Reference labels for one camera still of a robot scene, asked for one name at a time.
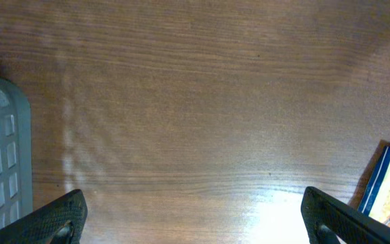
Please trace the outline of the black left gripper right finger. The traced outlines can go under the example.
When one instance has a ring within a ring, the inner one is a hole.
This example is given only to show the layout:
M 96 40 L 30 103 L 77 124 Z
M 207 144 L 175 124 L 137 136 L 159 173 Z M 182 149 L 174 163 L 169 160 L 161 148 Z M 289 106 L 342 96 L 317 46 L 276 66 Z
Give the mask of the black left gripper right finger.
M 389 227 L 313 186 L 305 189 L 301 215 L 311 244 L 390 244 Z

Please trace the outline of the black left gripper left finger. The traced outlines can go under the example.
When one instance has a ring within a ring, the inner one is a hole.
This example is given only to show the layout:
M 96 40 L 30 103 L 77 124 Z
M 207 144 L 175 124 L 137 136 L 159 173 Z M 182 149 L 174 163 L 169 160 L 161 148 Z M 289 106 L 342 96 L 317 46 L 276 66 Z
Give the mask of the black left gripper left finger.
M 79 244 L 88 208 L 82 190 L 72 190 L 0 230 L 0 243 Z

